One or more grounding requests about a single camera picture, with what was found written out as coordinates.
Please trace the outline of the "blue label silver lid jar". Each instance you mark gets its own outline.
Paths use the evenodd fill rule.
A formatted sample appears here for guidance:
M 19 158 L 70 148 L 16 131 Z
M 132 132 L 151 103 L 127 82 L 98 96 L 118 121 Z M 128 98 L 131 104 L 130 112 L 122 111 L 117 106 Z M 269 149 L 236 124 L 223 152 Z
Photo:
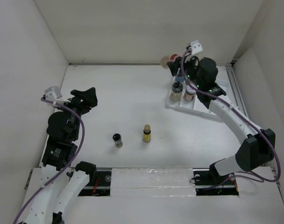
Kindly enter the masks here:
M 183 77 L 183 76 L 176 75 L 176 76 L 175 76 L 175 81 L 176 81 L 176 82 L 183 83 L 185 80 L 184 80 L 184 77 Z

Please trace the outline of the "pink lid spice bottle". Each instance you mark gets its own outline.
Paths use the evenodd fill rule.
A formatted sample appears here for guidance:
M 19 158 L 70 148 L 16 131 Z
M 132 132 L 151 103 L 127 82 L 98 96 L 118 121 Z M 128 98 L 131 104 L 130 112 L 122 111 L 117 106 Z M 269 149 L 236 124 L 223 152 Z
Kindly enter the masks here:
M 178 54 L 172 54 L 169 56 L 163 56 L 160 60 L 160 65 L 164 68 L 164 69 L 168 69 L 168 62 L 174 62 L 176 60 L 176 58 L 178 57 Z

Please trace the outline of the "black grinder top jar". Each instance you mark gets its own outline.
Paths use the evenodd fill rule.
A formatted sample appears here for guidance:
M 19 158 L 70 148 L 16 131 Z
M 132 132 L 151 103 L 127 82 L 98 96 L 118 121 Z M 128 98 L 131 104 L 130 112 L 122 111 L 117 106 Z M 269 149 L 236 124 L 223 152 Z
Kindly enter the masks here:
M 183 85 L 180 82 L 174 82 L 171 87 L 170 100 L 178 102 L 181 99 Z

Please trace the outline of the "red label spice jar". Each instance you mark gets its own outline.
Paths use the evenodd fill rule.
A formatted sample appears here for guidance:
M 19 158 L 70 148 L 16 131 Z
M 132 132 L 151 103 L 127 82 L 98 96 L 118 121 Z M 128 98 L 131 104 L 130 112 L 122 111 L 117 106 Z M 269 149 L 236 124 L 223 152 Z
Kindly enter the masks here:
M 194 100 L 195 95 L 196 95 L 196 91 L 187 85 L 185 92 L 184 92 L 183 99 L 187 102 L 191 102 Z

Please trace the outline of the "small black lid bottle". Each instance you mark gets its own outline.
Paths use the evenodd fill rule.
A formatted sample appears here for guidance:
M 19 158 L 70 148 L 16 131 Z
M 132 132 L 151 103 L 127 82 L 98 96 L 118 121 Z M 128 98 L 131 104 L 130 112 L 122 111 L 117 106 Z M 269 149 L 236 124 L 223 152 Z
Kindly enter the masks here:
M 115 142 L 116 147 L 122 147 L 123 146 L 122 138 L 121 138 L 121 135 L 119 133 L 115 133 L 113 135 L 113 141 Z

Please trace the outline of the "yellow label cork bottle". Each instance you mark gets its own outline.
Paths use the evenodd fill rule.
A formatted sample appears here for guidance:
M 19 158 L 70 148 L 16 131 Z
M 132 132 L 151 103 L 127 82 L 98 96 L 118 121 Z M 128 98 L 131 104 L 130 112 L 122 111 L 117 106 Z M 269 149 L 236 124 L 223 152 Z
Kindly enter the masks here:
M 146 124 L 144 126 L 144 130 L 143 130 L 143 138 L 142 140 L 144 142 L 150 142 L 151 141 L 151 128 L 150 125 Z

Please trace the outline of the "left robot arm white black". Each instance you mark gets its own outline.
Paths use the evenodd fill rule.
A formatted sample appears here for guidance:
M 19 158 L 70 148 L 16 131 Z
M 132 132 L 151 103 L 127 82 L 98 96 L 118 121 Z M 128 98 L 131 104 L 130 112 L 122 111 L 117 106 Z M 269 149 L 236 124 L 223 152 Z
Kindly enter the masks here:
M 81 117 L 98 104 L 96 89 L 72 90 L 71 95 L 63 99 L 60 89 L 52 86 L 41 98 L 57 111 L 48 119 L 40 188 L 25 202 L 15 224 L 65 223 L 65 216 L 81 190 L 96 181 L 97 168 L 92 163 L 81 161 L 73 172 L 68 171 L 84 143 Z

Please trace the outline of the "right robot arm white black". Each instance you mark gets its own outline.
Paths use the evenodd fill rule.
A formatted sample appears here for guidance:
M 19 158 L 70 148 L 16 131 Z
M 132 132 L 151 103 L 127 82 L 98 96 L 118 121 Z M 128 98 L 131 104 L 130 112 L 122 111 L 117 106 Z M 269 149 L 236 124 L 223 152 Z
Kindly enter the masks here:
M 256 182 L 267 181 L 253 170 L 267 162 L 278 160 L 275 133 L 254 124 L 232 105 L 227 93 L 216 82 L 216 62 L 207 57 L 198 59 L 197 56 L 187 60 L 186 57 L 173 54 L 167 58 L 166 66 L 173 77 L 185 80 L 186 86 L 196 93 L 204 107 L 215 113 L 240 143 L 236 154 L 210 165 L 206 176 L 211 181 L 211 186 L 223 184 L 235 173 L 238 177 Z

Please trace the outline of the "white divided organizer tray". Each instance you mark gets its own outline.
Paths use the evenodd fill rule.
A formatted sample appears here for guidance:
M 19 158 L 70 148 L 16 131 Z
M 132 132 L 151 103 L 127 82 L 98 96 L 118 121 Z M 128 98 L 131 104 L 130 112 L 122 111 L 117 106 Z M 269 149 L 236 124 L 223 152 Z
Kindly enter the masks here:
M 226 95 L 221 95 L 219 97 L 223 98 L 224 100 L 230 100 L 233 96 L 232 90 L 231 90 L 231 84 L 229 82 L 229 79 L 220 79 L 216 78 L 216 84 L 223 89 L 223 91 L 226 93 Z M 170 99 L 170 95 L 172 93 L 172 88 L 169 90 L 168 97 L 166 99 L 166 107 L 169 109 L 173 109 L 178 112 L 184 112 L 191 115 L 201 116 L 206 119 L 212 119 L 219 122 L 222 122 L 221 118 L 218 117 L 214 112 L 212 112 L 208 108 L 208 102 L 203 102 L 209 99 L 208 96 L 205 96 L 204 94 L 199 94 L 194 97 L 192 101 L 186 101 L 185 100 L 185 94 L 186 94 L 186 85 L 184 83 L 184 88 L 181 92 L 181 98 L 179 101 L 172 101 Z

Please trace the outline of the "black mounting rail base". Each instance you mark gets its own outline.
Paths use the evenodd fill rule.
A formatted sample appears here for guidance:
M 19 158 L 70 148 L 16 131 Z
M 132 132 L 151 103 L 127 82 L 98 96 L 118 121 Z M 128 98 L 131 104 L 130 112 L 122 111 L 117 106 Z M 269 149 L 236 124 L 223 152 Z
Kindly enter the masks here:
M 79 196 L 192 197 L 238 196 L 234 181 L 211 189 L 205 169 L 192 168 L 99 168 L 96 180 Z

